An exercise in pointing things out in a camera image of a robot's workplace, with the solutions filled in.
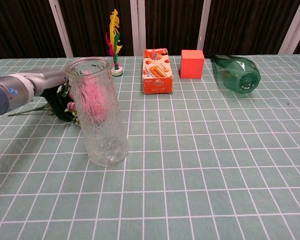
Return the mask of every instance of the orange block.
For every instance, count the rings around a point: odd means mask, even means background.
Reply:
[[[204,55],[202,50],[182,50],[180,75],[182,79],[200,79]]]

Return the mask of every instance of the feather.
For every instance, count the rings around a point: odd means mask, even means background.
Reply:
[[[109,47],[108,53],[110,54],[110,56],[113,57],[114,56],[114,51],[113,51],[113,47],[112,47],[111,41],[109,39],[108,33],[106,33],[106,35],[105,35],[105,41],[106,41],[106,44]]]
[[[114,47],[114,38],[117,35],[117,33],[119,33],[118,28],[120,27],[120,19],[118,17],[118,11],[116,9],[114,9],[112,14],[110,15],[110,20],[110,41],[112,47]],[[117,45],[116,50],[113,49],[114,54],[118,54],[121,48],[122,46]]]

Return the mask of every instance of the checkered tablecloth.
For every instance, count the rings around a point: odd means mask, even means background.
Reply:
[[[170,56],[174,93],[144,95],[142,58],[122,57],[130,152],[114,167],[47,112],[1,116],[0,240],[300,239],[300,55],[248,58],[262,77],[250,94],[216,82],[209,59],[180,79]],[[2,59],[0,76],[72,60]]]

